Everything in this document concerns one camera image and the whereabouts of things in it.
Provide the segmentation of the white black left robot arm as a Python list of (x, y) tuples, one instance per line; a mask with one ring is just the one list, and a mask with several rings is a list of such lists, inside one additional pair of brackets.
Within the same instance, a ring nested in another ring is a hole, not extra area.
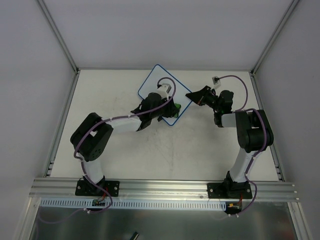
[(93, 195), (104, 191), (105, 176), (99, 157), (112, 134), (142, 131), (153, 119), (177, 118), (180, 110), (181, 105), (173, 97), (152, 92), (129, 115), (103, 119), (95, 112), (90, 113), (70, 138), (74, 156), (80, 160), (83, 177), (88, 181), (87, 189)]

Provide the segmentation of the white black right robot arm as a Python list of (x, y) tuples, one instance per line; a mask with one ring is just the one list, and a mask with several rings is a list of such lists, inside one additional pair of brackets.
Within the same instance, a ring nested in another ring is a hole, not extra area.
[(185, 95), (198, 106), (208, 106), (214, 111), (214, 123), (219, 128), (235, 128), (239, 152), (225, 179), (212, 191), (235, 198), (245, 192), (249, 175), (257, 157), (273, 144), (274, 135), (264, 110), (232, 111), (234, 93), (223, 90), (219, 95), (209, 86)]

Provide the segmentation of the blue framed whiteboard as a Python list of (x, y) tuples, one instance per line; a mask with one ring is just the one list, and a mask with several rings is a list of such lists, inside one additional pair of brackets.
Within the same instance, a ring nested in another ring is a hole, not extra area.
[(175, 82), (176, 91), (173, 97), (173, 102), (175, 104), (181, 105), (177, 118), (163, 118), (163, 120), (172, 127), (177, 123), (177, 121), (192, 103), (192, 101), (186, 97), (186, 94), (191, 93), (191, 90), (184, 83), (178, 80), (174, 75), (172, 75), (161, 65), (156, 64), (138, 89), (137, 94), (141, 99), (145, 99), (149, 93), (155, 92), (157, 90), (157, 83), (163, 77), (170, 78)]

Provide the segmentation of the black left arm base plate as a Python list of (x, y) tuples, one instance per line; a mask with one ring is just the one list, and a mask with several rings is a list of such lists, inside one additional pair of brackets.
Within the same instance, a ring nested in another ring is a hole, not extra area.
[(118, 197), (120, 190), (120, 182), (115, 180), (105, 180), (104, 178), (97, 183), (99, 187), (96, 187), (90, 183), (86, 178), (81, 178), (77, 181), (75, 188), (75, 195), (82, 197), (101, 197), (106, 193), (102, 191), (104, 189), (109, 193), (111, 197)]

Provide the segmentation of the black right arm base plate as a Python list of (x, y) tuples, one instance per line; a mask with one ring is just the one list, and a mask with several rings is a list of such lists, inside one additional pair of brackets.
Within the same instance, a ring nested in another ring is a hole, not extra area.
[(253, 198), (250, 184), (246, 182), (209, 182), (207, 184), (207, 194), (209, 199), (240, 199), (249, 200)]

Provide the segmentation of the green bone shaped eraser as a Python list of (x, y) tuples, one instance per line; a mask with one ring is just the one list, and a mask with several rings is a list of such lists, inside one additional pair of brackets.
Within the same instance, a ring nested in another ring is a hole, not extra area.
[(173, 115), (174, 118), (177, 119), (179, 117), (180, 110), (181, 110), (181, 105), (178, 103), (175, 103), (174, 104), (174, 115)]

